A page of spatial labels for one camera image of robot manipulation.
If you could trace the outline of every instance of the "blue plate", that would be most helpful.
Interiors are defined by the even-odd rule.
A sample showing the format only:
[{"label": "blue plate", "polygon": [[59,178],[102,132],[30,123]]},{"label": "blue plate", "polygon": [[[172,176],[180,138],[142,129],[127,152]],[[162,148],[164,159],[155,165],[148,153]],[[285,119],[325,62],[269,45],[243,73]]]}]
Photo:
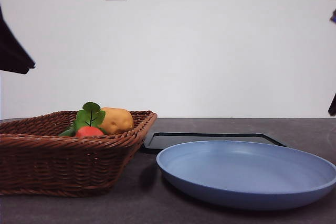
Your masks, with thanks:
[{"label": "blue plate", "polygon": [[299,150],[241,141],[177,144],[156,157],[163,176],[213,204],[280,210],[310,204],[336,184],[336,167]]}]

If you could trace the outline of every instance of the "tomato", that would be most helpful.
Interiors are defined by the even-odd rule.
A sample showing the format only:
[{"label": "tomato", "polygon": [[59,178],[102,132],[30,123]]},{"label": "tomato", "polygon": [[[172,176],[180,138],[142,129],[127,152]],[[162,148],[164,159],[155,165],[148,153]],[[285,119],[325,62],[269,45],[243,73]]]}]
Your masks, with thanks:
[{"label": "tomato", "polygon": [[80,128],[76,133],[76,136],[102,136],[102,135],[104,135],[104,133],[100,129],[92,126],[84,126]]}]

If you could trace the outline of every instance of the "brown wicker basket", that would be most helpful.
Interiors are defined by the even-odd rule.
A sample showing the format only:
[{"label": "brown wicker basket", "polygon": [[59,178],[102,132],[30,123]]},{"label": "brown wicker basket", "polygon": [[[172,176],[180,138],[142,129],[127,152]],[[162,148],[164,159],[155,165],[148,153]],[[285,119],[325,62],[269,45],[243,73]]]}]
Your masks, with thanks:
[{"label": "brown wicker basket", "polygon": [[131,131],[95,137],[58,136],[76,114],[60,111],[0,125],[0,195],[84,197],[106,193],[157,117],[152,111],[131,111]]}]

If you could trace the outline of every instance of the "gray table surface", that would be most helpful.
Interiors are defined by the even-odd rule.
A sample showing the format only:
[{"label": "gray table surface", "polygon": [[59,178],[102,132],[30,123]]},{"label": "gray table surface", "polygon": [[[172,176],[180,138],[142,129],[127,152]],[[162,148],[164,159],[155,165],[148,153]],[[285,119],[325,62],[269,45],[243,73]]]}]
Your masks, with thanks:
[{"label": "gray table surface", "polygon": [[[336,120],[157,119],[167,132],[264,133],[336,164]],[[11,223],[336,223],[336,189],[308,206],[285,211],[243,211],[193,199],[161,175],[155,154],[137,152],[112,191],[88,198],[1,196],[3,224]]]}]

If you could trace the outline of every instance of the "white wall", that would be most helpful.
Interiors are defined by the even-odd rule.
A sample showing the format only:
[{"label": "white wall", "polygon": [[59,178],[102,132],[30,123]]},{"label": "white wall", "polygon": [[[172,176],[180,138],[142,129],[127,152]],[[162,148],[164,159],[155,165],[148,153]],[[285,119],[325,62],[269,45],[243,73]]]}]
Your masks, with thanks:
[{"label": "white wall", "polygon": [[86,101],[159,117],[328,117],[336,0],[1,0],[36,61],[2,118]]}]

